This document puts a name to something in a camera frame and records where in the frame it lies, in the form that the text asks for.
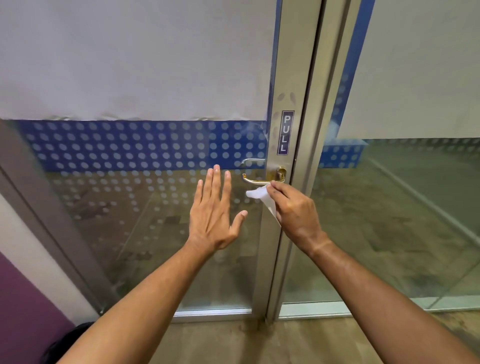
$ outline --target white paper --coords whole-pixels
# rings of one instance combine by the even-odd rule
[[[265,120],[276,0],[4,0],[0,118]]]
[[[377,0],[337,137],[479,137],[479,14],[478,0]]]
[[[265,204],[265,206],[267,206],[268,211],[270,211],[272,215],[275,217],[275,219],[278,221],[278,219],[276,218],[275,201],[272,200],[272,198],[268,194],[267,186],[268,184],[262,187],[258,187],[256,190],[247,191],[245,193],[249,198],[260,199]]]

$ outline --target white cloth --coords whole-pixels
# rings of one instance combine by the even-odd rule
[[[262,186],[262,187],[258,187],[256,190],[247,191],[246,195],[249,198],[260,199],[265,204],[265,206],[267,206],[268,211],[270,211],[276,219],[275,201],[272,200],[272,198],[268,194],[267,186],[268,186],[268,184],[265,185],[265,186]]]

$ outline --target pull sign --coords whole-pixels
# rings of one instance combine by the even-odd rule
[[[280,139],[278,141],[278,155],[287,155],[292,134],[294,111],[282,111],[282,123],[280,125]]]

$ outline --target person's right arm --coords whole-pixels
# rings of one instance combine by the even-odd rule
[[[338,248],[310,198],[279,182],[267,190],[285,234],[332,283],[385,364],[480,363],[437,320]]]

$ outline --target person's left arm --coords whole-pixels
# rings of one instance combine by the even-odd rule
[[[198,181],[185,245],[100,317],[68,350],[60,364],[148,363],[185,292],[207,259],[238,237],[247,211],[229,221],[231,175],[220,167]]]

